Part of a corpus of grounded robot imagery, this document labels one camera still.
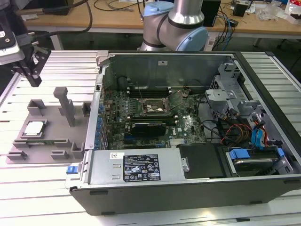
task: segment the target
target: electronic device on desk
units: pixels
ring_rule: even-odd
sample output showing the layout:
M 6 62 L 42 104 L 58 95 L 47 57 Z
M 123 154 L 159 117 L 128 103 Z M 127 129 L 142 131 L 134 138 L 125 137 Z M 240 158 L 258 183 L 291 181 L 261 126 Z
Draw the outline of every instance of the electronic device on desk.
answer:
M 74 0 L 32 0 L 30 1 L 24 9 L 34 9 L 34 8 L 54 8 L 61 6 L 69 6 L 73 4 Z M 58 12 L 53 12 L 54 15 L 68 15 L 70 8 L 60 10 Z
M 236 1 L 233 9 L 233 15 L 243 17 L 249 6 L 250 3 L 247 1 Z
M 265 203 L 300 187 L 300 135 L 242 54 L 96 61 L 85 155 L 66 181 L 88 214 Z
M 204 13 L 204 27 L 213 27 L 221 0 L 203 0 L 202 12 Z

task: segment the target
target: power supply label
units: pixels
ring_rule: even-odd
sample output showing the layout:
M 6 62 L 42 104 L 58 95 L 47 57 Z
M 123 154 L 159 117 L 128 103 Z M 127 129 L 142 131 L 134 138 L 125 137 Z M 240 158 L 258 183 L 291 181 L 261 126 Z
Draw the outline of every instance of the power supply label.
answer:
M 125 182 L 161 180 L 158 155 L 123 156 L 123 180 Z

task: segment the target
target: black box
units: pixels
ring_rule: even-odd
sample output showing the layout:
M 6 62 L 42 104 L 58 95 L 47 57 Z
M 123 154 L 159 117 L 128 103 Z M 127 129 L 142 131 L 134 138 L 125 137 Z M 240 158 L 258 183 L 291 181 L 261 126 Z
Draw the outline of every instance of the black box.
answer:
M 33 9 L 33 8 L 53 8 L 53 7 L 61 7 L 61 6 L 69 6 L 73 4 L 74 0 L 32 0 L 30 1 L 24 9 Z M 67 8 L 65 10 L 51 13 L 54 15 L 67 15 L 70 9 Z
M 243 17 L 248 7 L 249 5 L 247 3 L 236 3 L 233 9 L 233 15 Z
M 205 16 L 204 27 L 213 27 L 221 0 L 203 0 L 202 13 Z

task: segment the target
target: blue plastic clip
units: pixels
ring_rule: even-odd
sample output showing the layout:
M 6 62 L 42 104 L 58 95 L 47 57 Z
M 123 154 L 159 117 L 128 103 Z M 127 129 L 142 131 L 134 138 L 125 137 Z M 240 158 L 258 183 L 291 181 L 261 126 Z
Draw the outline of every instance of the blue plastic clip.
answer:
M 231 159 L 249 159 L 249 152 L 244 148 L 233 149 L 229 152 Z
M 281 158 L 284 157 L 284 151 L 282 150 L 282 148 L 278 148 L 277 151 Z
M 66 174 L 78 174 L 77 169 L 78 166 L 68 166 Z

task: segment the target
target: aluminum extrusion table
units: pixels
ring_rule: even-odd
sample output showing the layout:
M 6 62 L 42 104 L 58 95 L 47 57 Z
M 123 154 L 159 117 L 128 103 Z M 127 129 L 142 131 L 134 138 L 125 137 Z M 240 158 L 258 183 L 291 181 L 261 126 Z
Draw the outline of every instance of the aluminum extrusion table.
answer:
M 272 56 L 243 53 L 293 126 L 301 134 L 300 84 Z M 53 51 L 41 74 L 40 87 L 15 75 L 0 98 L 0 155 L 12 146 L 31 99 L 57 105 L 56 86 L 68 88 L 75 105 L 92 100 L 96 51 Z M 175 210 L 116 216 L 90 216 L 65 188 L 67 164 L 7 165 L 0 157 L 0 225 L 292 225 L 301 223 L 301 190 L 291 191 L 267 204 Z

